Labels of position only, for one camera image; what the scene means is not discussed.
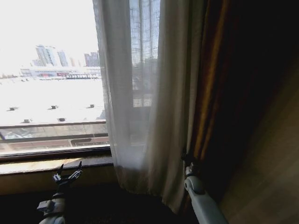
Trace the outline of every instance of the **brown curtain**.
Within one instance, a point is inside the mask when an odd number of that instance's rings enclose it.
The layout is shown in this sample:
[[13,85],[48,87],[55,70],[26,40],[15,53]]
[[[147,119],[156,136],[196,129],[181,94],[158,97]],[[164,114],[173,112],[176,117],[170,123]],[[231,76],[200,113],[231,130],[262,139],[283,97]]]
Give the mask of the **brown curtain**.
[[298,53],[295,6],[208,0],[191,150],[220,202]]

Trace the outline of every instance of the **floor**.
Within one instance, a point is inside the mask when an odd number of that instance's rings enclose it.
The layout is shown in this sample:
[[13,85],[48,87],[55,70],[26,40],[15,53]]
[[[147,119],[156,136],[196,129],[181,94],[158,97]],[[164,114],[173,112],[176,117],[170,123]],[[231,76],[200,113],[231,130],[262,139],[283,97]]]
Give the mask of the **floor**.
[[[0,196],[1,216],[10,220],[8,223],[39,223],[43,215],[36,207],[53,193]],[[160,198],[133,195],[111,184],[70,189],[65,219],[67,223],[81,224],[186,223],[163,205]]]

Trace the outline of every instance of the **sheer white curtain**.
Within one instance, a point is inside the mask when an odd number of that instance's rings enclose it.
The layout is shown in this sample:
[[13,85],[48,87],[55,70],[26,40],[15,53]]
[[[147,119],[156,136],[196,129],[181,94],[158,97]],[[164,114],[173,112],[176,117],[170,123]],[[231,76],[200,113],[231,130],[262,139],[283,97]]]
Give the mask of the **sheer white curtain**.
[[177,212],[192,132],[203,0],[93,0],[120,185]]

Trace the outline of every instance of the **high-rise building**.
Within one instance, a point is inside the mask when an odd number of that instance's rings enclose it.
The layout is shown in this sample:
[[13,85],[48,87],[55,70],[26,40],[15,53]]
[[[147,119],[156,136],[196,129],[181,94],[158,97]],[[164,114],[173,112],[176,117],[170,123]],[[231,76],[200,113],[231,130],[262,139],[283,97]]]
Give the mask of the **high-rise building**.
[[75,67],[76,66],[75,59],[71,57],[70,60],[71,60],[72,67]]
[[67,57],[65,55],[65,52],[63,50],[61,51],[58,51],[58,56],[59,56],[59,59],[60,59],[60,63],[63,67],[67,67],[67,66],[70,66],[70,63],[68,62],[67,60]]
[[46,46],[46,49],[47,49],[47,51],[49,53],[49,56],[51,58],[52,65],[53,66],[61,66],[60,59],[59,59],[56,48],[54,48],[52,46]]
[[46,66],[47,64],[52,64],[50,55],[47,49],[43,45],[36,46],[36,51],[37,51],[38,58],[43,63],[43,66]]
[[44,66],[40,59],[32,60],[34,66]]
[[85,58],[85,64],[87,67],[91,66],[91,62],[90,62],[90,55],[89,54],[84,54],[84,58]]
[[85,63],[87,67],[99,67],[100,61],[99,61],[99,54],[98,52],[91,52],[90,54],[84,54],[85,57]]
[[61,66],[56,48],[52,46],[37,45],[36,51],[37,51],[38,58],[43,63],[43,66],[47,66],[47,65]]

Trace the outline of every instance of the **balcony railing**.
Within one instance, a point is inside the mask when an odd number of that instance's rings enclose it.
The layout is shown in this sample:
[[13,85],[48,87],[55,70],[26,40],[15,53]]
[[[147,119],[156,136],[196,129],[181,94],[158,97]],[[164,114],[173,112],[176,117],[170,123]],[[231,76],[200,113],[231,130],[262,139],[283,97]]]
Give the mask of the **balcony railing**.
[[0,155],[108,144],[106,120],[0,126]]

